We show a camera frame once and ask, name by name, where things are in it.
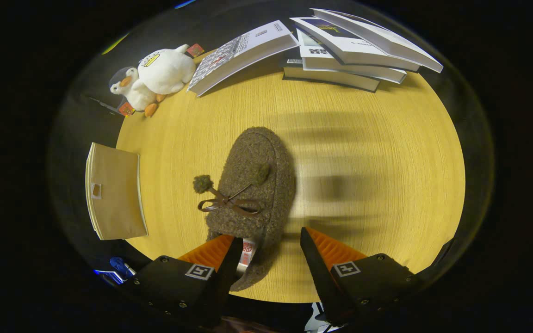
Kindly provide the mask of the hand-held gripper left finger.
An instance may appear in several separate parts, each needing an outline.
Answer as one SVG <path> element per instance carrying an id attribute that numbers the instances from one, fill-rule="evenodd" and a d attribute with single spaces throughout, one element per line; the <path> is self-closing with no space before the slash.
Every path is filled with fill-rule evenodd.
<path id="1" fill-rule="evenodd" d="M 178 324 L 219 324 L 243 240 L 223 234 L 175 259 L 157 257 L 119 291 Z"/>

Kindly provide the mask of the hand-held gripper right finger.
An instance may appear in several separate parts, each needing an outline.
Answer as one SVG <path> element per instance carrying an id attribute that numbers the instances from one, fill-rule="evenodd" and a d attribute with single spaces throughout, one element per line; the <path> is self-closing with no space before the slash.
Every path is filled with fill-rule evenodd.
<path id="1" fill-rule="evenodd" d="M 309 227 L 301 230 L 300 246 L 334 326 L 370 324 L 420 289 L 421 279 L 385 253 L 364 255 Z"/>

